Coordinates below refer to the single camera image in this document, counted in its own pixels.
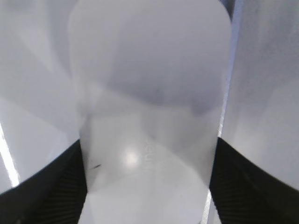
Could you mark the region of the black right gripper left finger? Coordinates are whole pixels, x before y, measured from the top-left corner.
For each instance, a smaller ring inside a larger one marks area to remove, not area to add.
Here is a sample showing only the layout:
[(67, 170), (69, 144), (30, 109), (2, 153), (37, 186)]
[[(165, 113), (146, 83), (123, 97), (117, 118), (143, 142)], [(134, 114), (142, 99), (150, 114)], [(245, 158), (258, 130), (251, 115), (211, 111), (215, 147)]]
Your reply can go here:
[(87, 184), (79, 141), (15, 188), (0, 195), (2, 224), (77, 224)]

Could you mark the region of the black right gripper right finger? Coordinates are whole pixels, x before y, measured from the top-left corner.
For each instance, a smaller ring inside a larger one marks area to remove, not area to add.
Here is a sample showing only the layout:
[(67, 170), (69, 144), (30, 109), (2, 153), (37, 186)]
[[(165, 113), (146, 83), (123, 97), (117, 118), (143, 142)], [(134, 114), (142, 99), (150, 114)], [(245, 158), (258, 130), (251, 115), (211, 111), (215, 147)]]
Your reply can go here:
[(297, 224), (299, 192), (217, 139), (209, 183), (223, 224)]

